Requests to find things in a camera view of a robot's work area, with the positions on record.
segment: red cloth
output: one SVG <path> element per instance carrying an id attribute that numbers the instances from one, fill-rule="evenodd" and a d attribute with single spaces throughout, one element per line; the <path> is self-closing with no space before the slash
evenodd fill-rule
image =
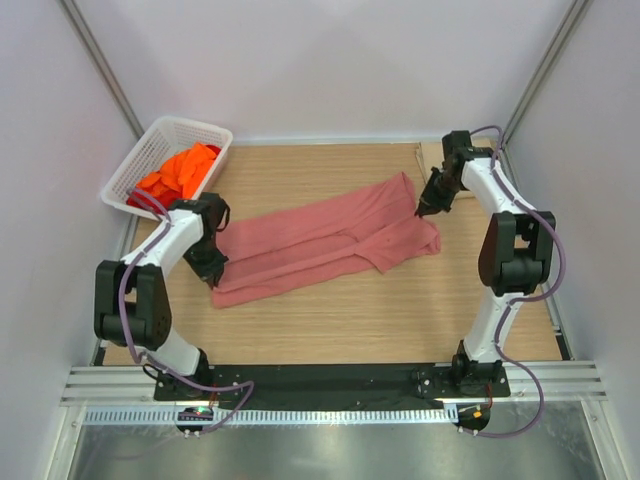
<path id="1" fill-rule="evenodd" d="M 231 223 L 217 244 L 229 262 L 212 291 L 229 307 L 440 251 L 430 222 L 414 216 L 415 192 L 400 173 L 370 187 L 293 210 Z"/>
<path id="2" fill-rule="evenodd" d="M 179 198 L 193 198 L 219 153 L 220 148 L 215 145 L 196 142 L 193 147 L 164 162 L 160 170 L 151 172 L 140 180 L 136 188 L 147 192 L 165 208 L 169 208 Z M 135 192 L 127 199 L 127 205 L 138 208 L 148 205 L 153 211 L 160 213 L 158 207 Z"/>

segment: plastic basket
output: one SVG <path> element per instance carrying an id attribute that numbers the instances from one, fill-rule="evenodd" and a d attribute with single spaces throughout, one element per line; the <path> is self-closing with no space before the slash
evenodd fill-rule
<path id="1" fill-rule="evenodd" d="M 145 218 L 155 219 L 152 213 L 127 205 L 129 192 L 149 173 L 159 170 L 176 153 L 191 148 L 196 142 L 215 145 L 220 153 L 196 193 L 198 198 L 216 181 L 227 162 L 233 135 L 229 130 L 185 118 L 160 117 L 145 132 L 133 150 L 118 167 L 102 189 L 102 200 L 108 205 Z"/>

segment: white cable tray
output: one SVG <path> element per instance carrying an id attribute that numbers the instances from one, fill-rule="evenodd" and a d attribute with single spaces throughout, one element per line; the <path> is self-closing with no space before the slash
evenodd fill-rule
<path id="1" fill-rule="evenodd" d="M 217 422 L 227 415 L 227 410 L 214 409 L 213 418 L 178 421 L 178 415 L 185 406 L 154 407 L 89 407 L 83 425 L 206 425 Z M 228 426 L 303 426 L 303 425 L 370 425 L 370 424 L 411 424 L 411 423 L 452 423 L 457 422 L 455 405 L 446 405 L 435 410 L 399 410 L 390 412 L 286 412 L 265 410 L 241 410 Z"/>

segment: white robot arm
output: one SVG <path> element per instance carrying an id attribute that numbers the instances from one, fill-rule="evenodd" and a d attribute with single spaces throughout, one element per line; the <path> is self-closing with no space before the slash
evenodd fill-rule
<path id="1" fill-rule="evenodd" d="M 203 193 L 199 200 L 180 200 L 154 232 L 120 261 L 103 261 L 96 270 L 94 331 L 98 338 L 127 346 L 121 319 L 120 284 L 130 269 L 124 301 L 136 353 L 195 383 L 210 385 L 207 356 L 185 341 L 171 325 L 165 278 L 181 257 L 198 277 L 217 285 L 227 261 L 216 246 L 216 232 L 224 230 L 229 207 L 220 196 Z"/>
<path id="2" fill-rule="evenodd" d="M 549 277 L 553 239 L 531 212 L 552 228 L 550 212 L 538 212 L 517 192 L 489 148 L 476 148 L 468 131 L 454 131 L 442 140 L 445 161 L 432 175 L 420 197 L 416 215 L 449 211 L 456 193 L 470 190 L 490 218 L 478 258 L 484 299 L 471 331 L 454 355 L 451 379 L 456 385 L 486 385 L 497 380 L 503 345 L 521 303 Z M 519 246 L 516 239 L 521 239 Z"/>

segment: wooden surface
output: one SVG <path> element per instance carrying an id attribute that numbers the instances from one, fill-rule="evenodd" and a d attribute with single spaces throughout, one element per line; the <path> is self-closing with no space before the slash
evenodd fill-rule
<path id="1" fill-rule="evenodd" d="M 429 155 L 441 155 L 440 145 Z M 387 180 L 404 171 L 416 195 L 424 181 L 415 144 L 238 147 L 215 191 L 232 221 L 305 205 Z M 215 309 L 184 260 L 168 279 L 173 322 L 211 363 L 286 364 L 448 361 L 467 334 L 482 297 L 477 257 L 487 218 L 473 198 L 430 219 L 442 252 L 277 297 Z M 156 224 L 142 220 L 141 242 Z M 506 344 L 521 360 L 560 359 L 544 303 L 523 305 Z M 129 364 L 110 346 L 105 364 Z"/>

